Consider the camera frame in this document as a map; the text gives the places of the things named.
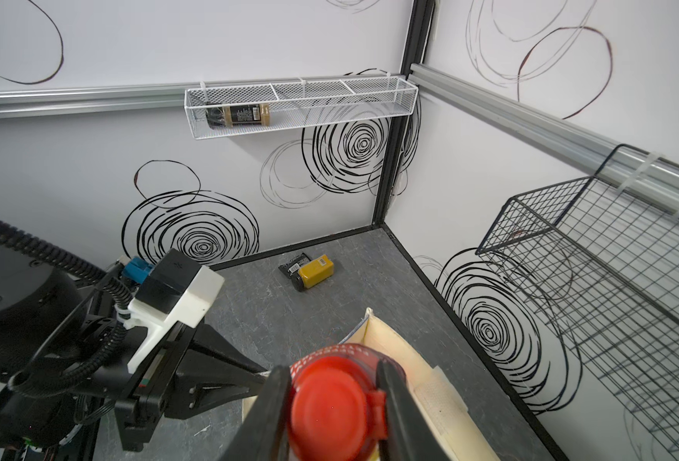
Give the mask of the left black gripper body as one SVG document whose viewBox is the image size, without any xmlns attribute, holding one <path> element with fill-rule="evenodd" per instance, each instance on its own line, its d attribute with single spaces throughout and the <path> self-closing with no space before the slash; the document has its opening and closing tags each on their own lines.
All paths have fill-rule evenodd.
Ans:
<svg viewBox="0 0 679 461">
<path fill-rule="evenodd" d="M 116 356 L 73 389 L 76 395 L 102 398 L 115 404 L 113 413 L 124 451 L 138 453 L 152 439 L 171 400 L 175 372 L 191 348 L 193 338 L 204 326 L 204 322 L 195 328 L 176 324 L 138 368 L 130 372 L 127 364 L 146 336 L 146 328 L 132 328 Z"/>
</svg>

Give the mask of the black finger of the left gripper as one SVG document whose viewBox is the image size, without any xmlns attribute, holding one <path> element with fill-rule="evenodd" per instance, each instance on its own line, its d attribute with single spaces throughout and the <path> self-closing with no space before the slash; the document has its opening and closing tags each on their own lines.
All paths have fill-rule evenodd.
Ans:
<svg viewBox="0 0 679 461">
<path fill-rule="evenodd" d="M 177 418 L 258 395 L 265 373 L 213 327 L 199 326 L 177 367 Z"/>
</svg>

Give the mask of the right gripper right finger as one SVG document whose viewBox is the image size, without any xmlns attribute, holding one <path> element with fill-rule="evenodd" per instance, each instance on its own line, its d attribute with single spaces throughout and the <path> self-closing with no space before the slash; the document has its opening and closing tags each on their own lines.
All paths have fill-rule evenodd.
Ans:
<svg viewBox="0 0 679 461">
<path fill-rule="evenodd" d="M 449 460 L 426 423 L 396 367 L 387 360 L 377 367 L 376 384 L 385 392 L 387 437 L 379 443 L 380 459 Z"/>
</svg>

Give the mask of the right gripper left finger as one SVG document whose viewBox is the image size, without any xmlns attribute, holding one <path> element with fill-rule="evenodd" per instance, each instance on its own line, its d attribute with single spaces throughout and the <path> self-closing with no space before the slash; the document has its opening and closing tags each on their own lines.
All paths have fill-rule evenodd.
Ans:
<svg viewBox="0 0 679 461">
<path fill-rule="evenodd" d="M 291 370 L 274 368 L 220 461 L 287 460 Z"/>
</svg>

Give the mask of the cream canvas shopping bag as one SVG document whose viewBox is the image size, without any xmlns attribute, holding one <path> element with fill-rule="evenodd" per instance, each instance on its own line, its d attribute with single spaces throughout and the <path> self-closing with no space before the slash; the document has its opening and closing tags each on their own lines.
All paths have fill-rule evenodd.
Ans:
<svg viewBox="0 0 679 461">
<path fill-rule="evenodd" d="M 432 367 L 400 334 L 367 310 L 339 344 L 360 344 L 397 361 L 408 391 L 445 453 L 453 460 L 495 460 L 497 455 L 468 414 L 444 372 Z"/>
</svg>

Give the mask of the red liquid bottle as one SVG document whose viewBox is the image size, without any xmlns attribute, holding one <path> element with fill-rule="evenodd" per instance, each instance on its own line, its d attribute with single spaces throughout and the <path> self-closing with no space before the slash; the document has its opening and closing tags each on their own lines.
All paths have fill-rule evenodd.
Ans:
<svg viewBox="0 0 679 461">
<path fill-rule="evenodd" d="M 291 365 L 289 445 L 299 460 L 369 460 L 387 437 L 380 362 L 393 358 L 360 344 L 323 348 Z"/>
</svg>

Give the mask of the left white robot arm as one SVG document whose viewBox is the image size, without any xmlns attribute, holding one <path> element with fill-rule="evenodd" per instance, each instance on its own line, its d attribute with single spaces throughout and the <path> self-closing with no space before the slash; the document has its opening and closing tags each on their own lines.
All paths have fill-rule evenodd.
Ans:
<svg viewBox="0 0 679 461">
<path fill-rule="evenodd" d="M 205 320 L 223 284 L 178 250 L 101 269 L 0 221 L 0 460 L 82 458 L 106 415 L 137 453 L 257 395 L 264 368 Z"/>
</svg>

